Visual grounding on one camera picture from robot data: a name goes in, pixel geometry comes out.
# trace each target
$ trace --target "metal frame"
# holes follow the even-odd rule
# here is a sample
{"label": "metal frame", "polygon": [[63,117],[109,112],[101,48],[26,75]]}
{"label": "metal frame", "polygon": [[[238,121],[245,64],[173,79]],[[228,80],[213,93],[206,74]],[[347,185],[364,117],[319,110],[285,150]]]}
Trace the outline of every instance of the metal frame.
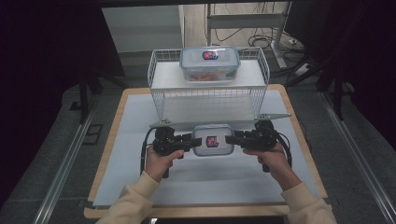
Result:
{"label": "metal frame", "polygon": [[237,14],[237,15],[211,15],[210,4],[207,4],[206,12],[206,44],[212,46],[212,29],[233,29],[233,28],[270,28],[277,27],[276,38],[271,43],[271,49],[276,57],[280,69],[287,68],[279,50],[279,41],[282,36],[286,20],[289,15],[291,2],[283,8],[282,13],[273,14]]}
{"label": "metal frame", "polygon": [[73,163],[78,154],[79,148],[84,139],[85,133],[87,132],[91,120],[93,117],[93,113],[95,111],[96,105],[99,101],[100,95],[93,95],[91,99],[91,107],[89,108],[88,117],[85,121],[79,125],[78,131],[71,143],[69,149],[64,155],[64,159],[62,160],[61,165],[50,184],[49,191],[47,192],[43,202],[38,209],[37,214],[35,215],[35,220],[33,223],[48,223],[50,221],[50,217],[52,215],[53,209],[55,208],[56,203],[58,202],[59,196],[64,188],[64,183],[66,182],[67,177],[69,176],[70,170],[73,166]]}
{"label": "metal frame", "polygon": [[332,100],[330,99],[330,97],[323,92],[319,92],[318,94],[321,97],[322,102],[326,107],[334,123],[335,128],[340,133],[340,136],[343,138],[344,143],[346,144],[346,148],[349,151],[349,154],[352,157],[353,161],[355,162],[356,167],[361,173],[364,182],[366,183],[368,189],[373,194],[379,209],[384,215],[385,220],[389,224],[395,224],[396,209],[392,203],[391,198],[388,196],[388,194],[385,192],[384,188],[382,187],[381,183],[375,177],[373,170],[370,168],[366,159],[364,159],[361,150],[359,149],[358,145],[353,139],[353,136],[350,134],[345,123],[341,121],[332,110]]}

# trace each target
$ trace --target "white wire rack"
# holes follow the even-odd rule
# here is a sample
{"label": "white wire rack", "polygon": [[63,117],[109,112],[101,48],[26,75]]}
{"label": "white wire rack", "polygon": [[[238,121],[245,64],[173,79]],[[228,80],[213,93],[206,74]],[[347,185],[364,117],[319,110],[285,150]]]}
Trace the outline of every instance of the white wire rack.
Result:
{"label": "white wire rack", "polygon": [[181,49],[154,50],[148,84],[159,119],[174,123],[251,121],[260,113],[270,78],[262,49],[238,49],[241,66],[233,82],[187,82]]}

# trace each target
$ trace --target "metal rail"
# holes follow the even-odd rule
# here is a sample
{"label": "metal rail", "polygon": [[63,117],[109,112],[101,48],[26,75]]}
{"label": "metal rail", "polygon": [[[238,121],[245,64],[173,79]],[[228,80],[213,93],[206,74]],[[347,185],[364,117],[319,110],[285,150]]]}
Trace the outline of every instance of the metal rail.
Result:
{"label": "metal rail", "polygon": [[319,96],[322,98],[323,103],[325,104],[327,111],[329,112],[332,121],[335,124],[335,128],[340,133],[343,138],[346,148],[348,149],[353,161],[355,162],[358,170],[361,172],[361,175],[366,182],[367,187],[373,194],[376,203],[379,206],[382,214],[384,215],[385,220],[390,224],[396,223],[396,210],[392,201],[388,194],[385,192],[381,183],[375,177],[373,170],[370,168],[366,159],[362,155],[358,145],[354,141],[352,135],[350,134],[347,126],[343,121],[341,121],[337,115],[334,113],[332,109],[332,101],[327,94],[323,92],[319,93]]}
{"label": "metal rail", "polygon": [[85,121],[79,125],[78,131],[73,139],[72,144],[67,150],[64,159],[61,165],[58,168],[58,171],[55,177],[52,180],[52,183],[49,187],[49,191],[47,195],[44,197],[43,202],[38,209],[37,214],[35,215],[35,220],[33,223],[42,224],[48,223],[50,220],[50,216],[52,215],[53,209],[59,199],[59,196],[64,188],[64,183],[70,173],[70,170],[73,166],[75,158],[78,154],[78,150],[81,146],[82,140],[84,139],[85,133],[90,126],[94,110],[96,108],[97,102],[99,100],[99,95],[93,95],[91,99],[90,113]]}

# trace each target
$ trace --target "person's hand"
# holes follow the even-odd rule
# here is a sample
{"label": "person's hand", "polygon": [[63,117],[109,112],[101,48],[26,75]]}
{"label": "person's hand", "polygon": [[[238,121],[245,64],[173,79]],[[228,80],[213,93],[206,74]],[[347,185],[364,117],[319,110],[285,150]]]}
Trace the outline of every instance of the person's hand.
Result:
{"label": "person's hand", "polygon": [[173,160],[180,158],[183,155],[184,151],[178,150],[168,156],[159,156],[152,146],[149,146],[147,149],[145,171],[151,178],[160,183],[166,169],[172,167]]}
{"label": "person's hand", "polygon": [[244,153],[257,156],[259,164],[266,164],[270,168],[271,176],[279,183],[283,190],[291,189],[301,183],[298,176],[291,170],[283,147],[280,143],[269,151],[257,151],[244,149]]}

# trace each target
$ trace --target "cable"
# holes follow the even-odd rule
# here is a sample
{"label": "cable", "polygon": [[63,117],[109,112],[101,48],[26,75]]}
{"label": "cable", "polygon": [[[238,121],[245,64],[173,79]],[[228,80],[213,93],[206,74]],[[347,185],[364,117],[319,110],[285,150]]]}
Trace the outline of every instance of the cable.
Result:
{"label": "cable", "polygon": [[143,145],[142,145],[142,150],[140,153],[140,174],[141,175],[142,175],[143,171],[145,170],[145,166],[146,166],[146,149],[148,146],[149,135],[150,135],[151,131],[154,129],[156,129],[156,128],[150,128],[148,130],[148,132],[146,133],[145,141],[143,142]]}

